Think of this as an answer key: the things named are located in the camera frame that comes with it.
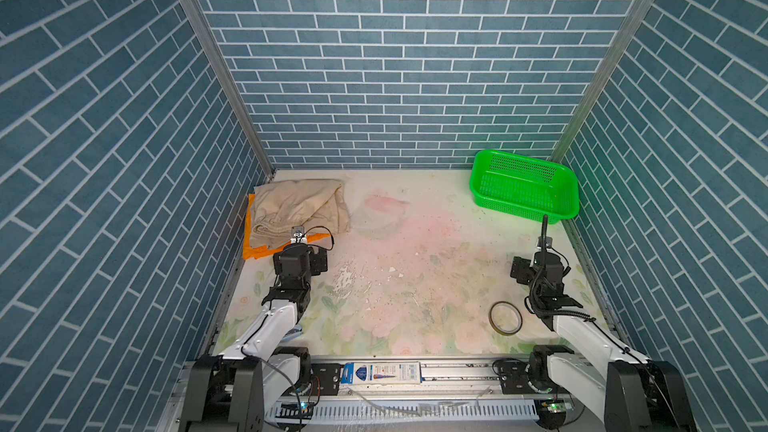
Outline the green plastic basket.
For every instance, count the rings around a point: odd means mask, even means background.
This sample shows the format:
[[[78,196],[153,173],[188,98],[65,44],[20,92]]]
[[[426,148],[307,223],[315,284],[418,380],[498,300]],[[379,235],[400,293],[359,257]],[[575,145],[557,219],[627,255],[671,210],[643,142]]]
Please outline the green plastic basket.
[[[578,179],[557,163],[499,150],[476,154],[469,188],[477,206],[551,224],[580,211]]]

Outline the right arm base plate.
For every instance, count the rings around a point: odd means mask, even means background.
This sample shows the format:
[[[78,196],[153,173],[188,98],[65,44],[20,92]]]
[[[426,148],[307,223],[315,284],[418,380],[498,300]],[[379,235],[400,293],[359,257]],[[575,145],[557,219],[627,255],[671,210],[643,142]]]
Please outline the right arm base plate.
[[[515,358],[502,358],[495,360],[491,368],[499,379],[504,394],[568,394],[565,388],[557,385],[547,375],[543,365],[531,365]]]

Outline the aluminium front rail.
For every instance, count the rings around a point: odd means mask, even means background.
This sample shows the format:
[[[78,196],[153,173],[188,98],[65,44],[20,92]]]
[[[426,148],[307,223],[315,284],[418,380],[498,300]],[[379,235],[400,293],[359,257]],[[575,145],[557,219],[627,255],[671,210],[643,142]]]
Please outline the aluminium front rail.
[[[529,362],[528,358],[520,356],[503,356],[503,357],[470,357],[470,356],[456,356],[448,358],[438,357],[406,357],[404,359],[398,358],[339,358],[339,357],[324,357],[324,356],[311,356],[311,364],[313,363],[338,363],[343,366],[350,362],[384,362],[384,361],[418,361],[421,364],[422,382],[419,384],[403,384],[403,385],[344,385],[340,384],[338,394],[330,397],[341,397],[347,395],[353,395],[355,393],[365,394],[367,392],[372,393],[375,396],[389,397],[389,396],[405,396],[412,399],[416,399],[421,396],[441,396],[444,395],[449,399],[467,400],[472,392],[478,392],[480,395],[501,394],[507,395],[502,392],[501,384],[497,376],[492,371],[491,365],[497,359],[502,358],[515,358],[524,362]],[[549,396],[540,395],[535,393],[527,394],[509,394],[509,395],[534,395],[534,396]]]

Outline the orange shorts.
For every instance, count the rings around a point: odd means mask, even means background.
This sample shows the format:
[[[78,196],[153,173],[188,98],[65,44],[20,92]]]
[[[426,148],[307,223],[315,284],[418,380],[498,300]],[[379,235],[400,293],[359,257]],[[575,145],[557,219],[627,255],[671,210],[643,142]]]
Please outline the orange shorts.
[[[273,247],[273,248],[270,248],[267,245],[262,245],[259,247],[252,247],[250,245],[250,228],[251,228],[250,206],[252,205],[253,201],[254,201],[254,195],[249,194],[248,206],[246,207],[246,216],[244,221],[244,240],[243,240],[243,250],[242,250],[242,258],[244,260],[260,259],[260,258],[268,257],[277,252],[281,252],[286,246],[289,245],[288,242],[280,245],[279,247]]]

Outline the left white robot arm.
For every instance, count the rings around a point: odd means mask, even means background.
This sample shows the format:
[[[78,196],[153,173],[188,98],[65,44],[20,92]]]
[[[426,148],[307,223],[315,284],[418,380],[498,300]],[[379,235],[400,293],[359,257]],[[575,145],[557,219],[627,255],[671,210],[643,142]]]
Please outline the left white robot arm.
[[[311,378],[304,347],[282,347],[311,298],[311,281],[328,270],[324,247],[292,243],[273,255],[276,282],[246,331],[218,355],[192,366],[178,424],[180,431],[261,431],[266,412],[286,392],[304,417],[301,387]]]

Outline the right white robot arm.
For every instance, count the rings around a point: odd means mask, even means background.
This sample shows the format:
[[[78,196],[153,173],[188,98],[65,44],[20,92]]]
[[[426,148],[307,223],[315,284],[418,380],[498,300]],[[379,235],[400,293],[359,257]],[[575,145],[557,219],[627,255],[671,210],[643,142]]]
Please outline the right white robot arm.
[[[607,431],[695,431],[685,381],[675,366],[653,360],[602,328],[565,293],[570,267],[541,247],[513,258],[510,276],[529,288],[527,309],[567,344],[536,346],[528,377],[542,392],[565,391],[599,417]]]

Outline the white blue paper box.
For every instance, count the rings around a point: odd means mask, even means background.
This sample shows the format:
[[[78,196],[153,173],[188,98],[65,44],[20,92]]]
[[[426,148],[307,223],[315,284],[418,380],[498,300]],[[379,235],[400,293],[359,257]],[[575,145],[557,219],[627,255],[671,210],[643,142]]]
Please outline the white blue paper box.
[[[403,385],[422,382],[418,361],[350,362],[343,366],[344,385]]]

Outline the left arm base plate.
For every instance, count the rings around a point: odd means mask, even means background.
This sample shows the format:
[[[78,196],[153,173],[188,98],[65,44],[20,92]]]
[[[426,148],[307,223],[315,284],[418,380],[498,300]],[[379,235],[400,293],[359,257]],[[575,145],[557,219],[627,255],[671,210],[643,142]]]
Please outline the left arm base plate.
[[[336,396],[341,384],[343,365],[338,363],[313,363],[302,372],[299,391],[312,397]]]

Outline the beige shorts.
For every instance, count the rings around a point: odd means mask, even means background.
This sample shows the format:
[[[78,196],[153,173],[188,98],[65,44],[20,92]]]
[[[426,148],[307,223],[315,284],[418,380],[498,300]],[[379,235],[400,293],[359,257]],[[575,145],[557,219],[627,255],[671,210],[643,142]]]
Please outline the beige shorts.
[[[282,246],[298,226],[306,231],[323,226],[332,234],[345,233],[350,226],[344,183],[334,179],[286,180],[258,186],[249,199],[248,213],[246,239],[251,248]]]

